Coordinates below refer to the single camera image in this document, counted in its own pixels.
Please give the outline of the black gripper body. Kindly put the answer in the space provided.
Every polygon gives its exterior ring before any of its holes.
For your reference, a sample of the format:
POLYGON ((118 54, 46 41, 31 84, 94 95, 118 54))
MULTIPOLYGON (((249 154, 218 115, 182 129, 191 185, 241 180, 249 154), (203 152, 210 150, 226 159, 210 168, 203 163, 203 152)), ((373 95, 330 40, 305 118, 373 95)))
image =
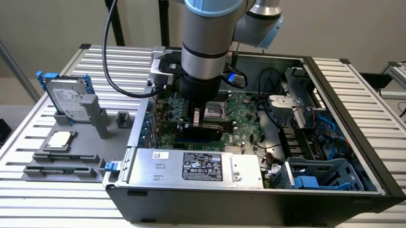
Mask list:
POLYGON ((188 100, 188 112, 195 108, 202 108, 207 102, 213 101, 218 95, 222 76, 211 79, 198 79, 190 75, 180 77, 180 93, 188 100))

